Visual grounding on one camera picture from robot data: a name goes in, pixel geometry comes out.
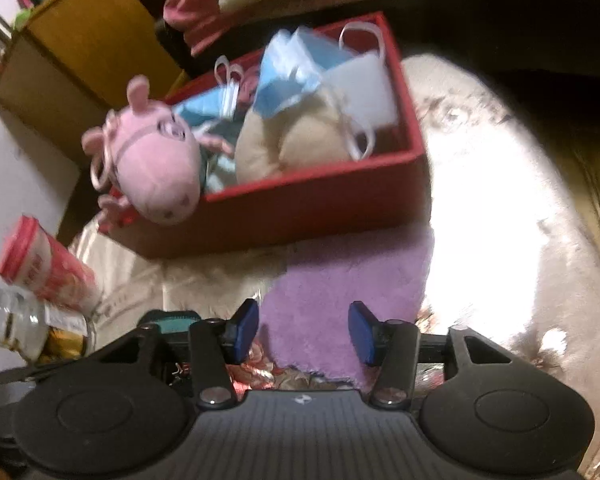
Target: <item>white logo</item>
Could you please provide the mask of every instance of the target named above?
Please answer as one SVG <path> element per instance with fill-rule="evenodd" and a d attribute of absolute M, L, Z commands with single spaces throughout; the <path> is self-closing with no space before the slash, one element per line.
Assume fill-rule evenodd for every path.
<path fill-rule="evenodd" d="M 311 396 L 308 396 L 307 394 L 302 394 L 302 395 L 298 395 L 297 397 L 294 397 L 294 401 L 297 402 L 298 404 L 308 404 L 312 400 L 314 400 L 314 398 Z"/>

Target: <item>red cup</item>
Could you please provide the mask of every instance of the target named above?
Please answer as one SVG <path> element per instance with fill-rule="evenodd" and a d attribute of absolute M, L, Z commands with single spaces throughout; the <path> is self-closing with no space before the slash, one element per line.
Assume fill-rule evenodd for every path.
<path fill-rule="evenodd" d="M 102 296 L 93 271 L 49 235 L 37 219 L 22 216 L 5 241 L 0 276 L 40 300 L 90 316 Z"/>

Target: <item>stuffed toy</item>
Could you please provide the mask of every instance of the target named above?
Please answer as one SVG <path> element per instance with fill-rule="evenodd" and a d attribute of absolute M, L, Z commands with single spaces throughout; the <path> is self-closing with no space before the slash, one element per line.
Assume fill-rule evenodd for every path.
<path fill-rule="evenodd" d="M 200 146 L 226 155 L 233 155 L 233 148 L 222 137 L 209 134 L 209 124 L 192 132 L 169 106 L 150 100 L 144 76 L 129 82 L 126 97 L 128 107 L 110 111 L 103 127 L 82 136 L 84 153 L 93 157 L 93 187 L 103 191 L 113 184 L 123 194 L 100 196 L 103 211 L 98 220 L 116 222 L 134 207 L 158 224 L 182 222 L 200 198 L 206 170 Z"/>
<path fill-rule="evenodd" d="M 318 90 L 269 119 L 250 109 L 235 146 L 238 184 L 352 160 L 346 117 L 330 101 Z"/>

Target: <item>purple mat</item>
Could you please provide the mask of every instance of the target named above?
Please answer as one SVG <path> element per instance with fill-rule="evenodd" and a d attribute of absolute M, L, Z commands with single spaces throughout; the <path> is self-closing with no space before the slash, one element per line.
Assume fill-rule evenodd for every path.
<path fill-rule="evenodd" d="M 349 339 L 347 311 L 364 301 L 380 320 L 415 320 L 433 250 L 428 226 L 408 226 L 289 245 L 286 274 L 260 309 L 260 338 L 279 367 L 348 378 L 369 388 Z"/>

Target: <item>glass jar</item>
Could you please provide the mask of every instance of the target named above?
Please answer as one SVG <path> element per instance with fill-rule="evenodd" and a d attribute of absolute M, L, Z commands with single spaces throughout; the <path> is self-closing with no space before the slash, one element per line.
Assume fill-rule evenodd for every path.
<path fill-rule="evenodd" d="M 30 364 L 77 359 L 93 351 L 93 327 L 79 312 L 0 289 L 0 346 Z"/>

